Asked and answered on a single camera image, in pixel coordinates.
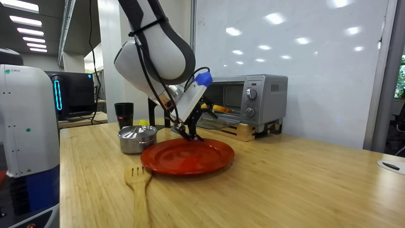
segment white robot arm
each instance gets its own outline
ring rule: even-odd
[[[184,123],[188,125],[207,88],[213,83],[209,69],[194,79],[194,52],[171,28],[159,0],[119,3],[133,28],[131,36],[135,40],[119,51],[116,68],[133,87],[171,112],[171,121],[181,133]],[[185,89],[180,87],[189,80],[193,80],[192,85],[186,84]]]

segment white wall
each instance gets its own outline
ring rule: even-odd
[[[199,65],[212,68],[214,80],[251,74],[289,76],[285,133],[362,149],[388,0],[350,0],[345,8],[331,3],[198,0],[197,57]],[[265,17],[273,13],[281,13],[286,22],[270,24]],[[228,36],[228,27],[242,36]],[[361,27],[361,33],[347,36],[350,27]],[[298,45],[299,37],[310,43]],[[261,51],[259,45],[273,50]]]
[[[45,55],[22,55],[24,65],[32,66],[37,69],[42,69],[43,71],[64,71],[57,65],[57,56],[45,56]]]
[[[147,97],[121,76],[114,66],[118,51],[130,40],[128,33],[131,32],[131,27],[128,19],[117,0],[99,0],[98,5],[109,122],[117,121],[114,104],[123,102],[135,103],[135,119],[147,118]],[[183,17],[185,12],[190,13],[189,0],[162,2],[162,8],[171,21],[174,30],[180,31],[180,36],[188,35],[186,41],[190,41],[192,21],[188,19],[185,22]]]
[[[84,56],[64,52],[64,69],[66,73],[85,73]]]

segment desk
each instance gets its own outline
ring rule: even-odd
[[[133,227],[133,192],[124,166],[140,161],[119,150],[117,125],[61,133],[61,227]],[[236,161],[205,178],[154,176],[152,227],[405,227],[405,176],[379,168],[381,154],[271,136],[227,142]],[[159,142],[178,138],[162,130]]]
[[[108,116],[107,113],[98,112],[97,117],[94,118],[95,125],[103,125],[108,123]],[[60,121],[59,122],[59,128],[76,128],[76,127],[84,127],[84,126],[92,126],[92,117],[81,121]]]

